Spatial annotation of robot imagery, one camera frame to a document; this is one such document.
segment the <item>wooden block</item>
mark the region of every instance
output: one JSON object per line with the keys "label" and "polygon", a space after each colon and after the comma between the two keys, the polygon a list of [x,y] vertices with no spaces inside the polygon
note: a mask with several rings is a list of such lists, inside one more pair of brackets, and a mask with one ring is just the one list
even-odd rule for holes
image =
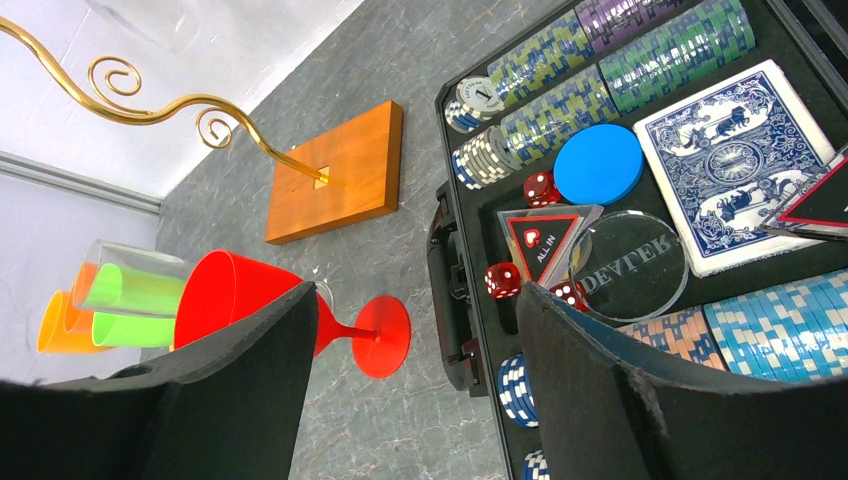
{"label": "wooden block", "polygon": [[282,245],[397,211],[402,132],[403,109],[389,101],[287,152],[328,169],[330,183],[278,164],[265,241]]}

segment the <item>gold metal stand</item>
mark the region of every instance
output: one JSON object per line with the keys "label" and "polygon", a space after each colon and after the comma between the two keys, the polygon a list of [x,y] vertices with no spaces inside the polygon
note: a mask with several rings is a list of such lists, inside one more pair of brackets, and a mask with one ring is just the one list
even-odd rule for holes
{"label": "gold metal stand", "polygon": [[[61,86],[62,89],[65,90],[65,92],[77,103],[94,114],[100,115],[108,120],[112,120],[113,122],[123,123],[126,125],[154,125],[173,117],[177,112],[186,107],[192,105],[208,105],[208,108],[198,114],[195,122],[197,133],[200,135],[200,139],[203,143],[207,146],[212,148],[226,148],[232,141],[232,128],[227,124],[227,122],[219,117],[207,117],[209,114],[222,113],[232,117],[241,124],[256,144],[280,164],[293,168],[321,183],[330,183],[329,177],[318,171],[318,169],[298,162],[279,150],[274,149],[265,140],[262,134],[259,133],[259,129],[256,127],[256,124],[253,123],[250,117],[248,117],[243,110],[221,97],[213,95],[186,95],[174,100],[161,110],[155,112],[124,107],[110,100],[103,94],[103,91],[95,81],[95,69],[106,62],[119,64],[120,67],[113,68],[106,72],[103,79],[106,83],[106,87],[111,92],[123,97],[131,97],[141,90],[141,75],[138,73],[138,70],[136,70],[136,68],[126,60],[118,57],[107,56],[94,60],[88,67],[88,83],[91,85],[91,88],[94,89],[94,93],[97,94],[97,97],[103,102],[100,103],[80,89],[80,87],[71,80],[67,72],[62,69],[59,62],[56,61],[56,58],[47,51],[41,42],[30,35],[29,32],[5,17],[0,17],[0,31],[10,35],[12,38],[15,38],[29,48],[30,51],[38,58],[41,65],[47,69],[50,76],[56,80],[56,83],[58,83],[59,86]],[[130,89],[122,89],[113,83],[113,78],[115,76],[132,77],[135,81],[135,85]],[[213,129],[215,126],[223,128],[226,131],[226,134],[221,136],[216,133]]]}

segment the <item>white wall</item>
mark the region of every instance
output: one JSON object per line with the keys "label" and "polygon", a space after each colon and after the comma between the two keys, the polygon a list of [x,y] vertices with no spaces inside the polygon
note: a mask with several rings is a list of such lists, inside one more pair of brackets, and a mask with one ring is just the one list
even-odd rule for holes
{"label": "white wall", "polygon": [[[78,83],[86,83],[88,65],[99,56],[129,60],[144,80],[129,106],[159,109],[204,92],[250,112],[361,2],[198,0],[200,34],[179,55],[104,20],[84,0],[0,0],[0,15],[45,44]],[[0,112],[0,150],[155,197],[170,192],[209,151],[196,138],[189,113],[149,127],[89,113],[3,34]]]}
{"label": "white wall", "polygon": [[0,378],[29,383],[105,377],[138,363],[139,349],[95,355],[35,350],[41,316],[69,290],[99,238],[153,248],[159,219],[0,175]]}

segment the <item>gray marble surface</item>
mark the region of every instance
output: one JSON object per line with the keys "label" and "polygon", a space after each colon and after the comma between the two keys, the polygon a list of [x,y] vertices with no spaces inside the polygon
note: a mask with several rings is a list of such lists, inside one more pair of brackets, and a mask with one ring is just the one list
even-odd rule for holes
{"label": "gray marble surface", "polygon": [[347,324],[378,294],[409,309],[411,351],[389,379],[359,373],[347,340],[316,359],[291,478],[505,477],[488,401],[456,392],[441,366],[425,241],[434,193],[448,173],[433,101],[441,85],[558,3],[365,0],[254,111],[268,140],[286,149],[386,100],[400,104],[396,213],[284,246],[265,244],[272,164],[241,130],[166,198],[162,251],[196,261],[226,248],[326,279]]}

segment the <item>dice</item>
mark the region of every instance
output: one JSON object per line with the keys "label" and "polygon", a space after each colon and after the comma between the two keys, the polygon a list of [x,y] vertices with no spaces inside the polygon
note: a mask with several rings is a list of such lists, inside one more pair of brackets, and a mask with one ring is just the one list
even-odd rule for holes
{"label": "dice", "polygon": [[[577,289],[579,289],[579,294],[582,295],[583,287],[580,284],[577,285]],[[576,291],[575,287],[571,284],[571,282],[562,282],[551,287],[551,292],[554,295],[561,298],[565,303],[571,305],[575,310],[579,312],[588,312],[589,307],[580,300],[580,296],[578,295],[578,291]]]}
{"label": "dice", "polygon": [[486,291],[494,298],[507,298],[521,291],[521,274],[509,262],[496,263],[486,269]]}
{"label": "dice", "polygon": [[554,175],[542,172],[527,177],[524,181],[524,199],[533,208],[544,207],[562,199],[554,185]]}

